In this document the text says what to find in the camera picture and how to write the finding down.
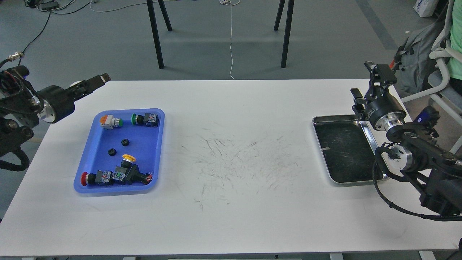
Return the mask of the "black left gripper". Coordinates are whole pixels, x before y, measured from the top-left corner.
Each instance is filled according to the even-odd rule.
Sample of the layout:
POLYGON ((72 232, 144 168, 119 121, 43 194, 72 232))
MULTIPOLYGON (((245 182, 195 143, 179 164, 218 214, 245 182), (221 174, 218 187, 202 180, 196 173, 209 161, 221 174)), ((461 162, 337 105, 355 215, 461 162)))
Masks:
POLYGON ((104 73, 88 80, 74 83, 67 89, 52 85, 38 91, 38 97, 43 99, 43 110, 38 114, 40 120, 54 124, 72 114, 75 110, 74 102, 92 94, 99 87, 111 81, 111 77, 104 73))

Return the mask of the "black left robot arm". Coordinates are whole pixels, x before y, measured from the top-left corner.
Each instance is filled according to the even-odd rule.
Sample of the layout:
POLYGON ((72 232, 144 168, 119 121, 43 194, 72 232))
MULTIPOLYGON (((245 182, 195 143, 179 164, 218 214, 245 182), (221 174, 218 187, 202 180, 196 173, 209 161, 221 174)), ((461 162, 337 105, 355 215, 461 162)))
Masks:
POLYGON ((0 155, 13 153, 20 163, 1 161, 2 169, 23 171, 30 165, 30 160, 21 145, 34 136, 33 128, 40 121, 54 124, 72 114, 75 102, 92 94, 111 78, 107 73, 83 80, 63 89, 51 85, 36 91, 26 76, 26 66, 18 65, 1 70, 0 99, 0 155))

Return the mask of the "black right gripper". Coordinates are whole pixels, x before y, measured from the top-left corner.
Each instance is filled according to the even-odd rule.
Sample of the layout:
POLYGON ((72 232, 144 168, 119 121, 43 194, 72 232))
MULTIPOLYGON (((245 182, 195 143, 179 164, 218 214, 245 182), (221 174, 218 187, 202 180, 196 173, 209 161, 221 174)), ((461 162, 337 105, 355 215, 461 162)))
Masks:
POLYGON ((388 88, 396 84, 397 78, 387 64, 364 63, 370 73, 369 89, 362 96, 358 88, 352 88, 354 105, 352 110, 360 121, 368 121, 377 131, 390 131, 392 128, 404 125, 406 112, 401 104, 388 93, 388 88))

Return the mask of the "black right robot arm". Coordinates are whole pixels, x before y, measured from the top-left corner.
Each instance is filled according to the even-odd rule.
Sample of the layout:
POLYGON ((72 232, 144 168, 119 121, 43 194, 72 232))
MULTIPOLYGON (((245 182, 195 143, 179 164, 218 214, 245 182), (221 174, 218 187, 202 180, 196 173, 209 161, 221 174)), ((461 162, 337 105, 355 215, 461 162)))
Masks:
POLYGON ((461 158, 437 145, 434 126, 439 112, 427 106, 418 117, 405 122, 406 112, 388 89, 397 78, 387 64, 365 62, 370 73, 369 89, 363 96, 352 88, 352 107, 358 120, 384 131, 388 143, 374 151, 373 183, 381 199, 399 212, 433 221, 461 220, 461 158), (420 194, 420 205, 435 214, 415 213, 397 206, 379 190, 376 172, 410 183, 420 194))

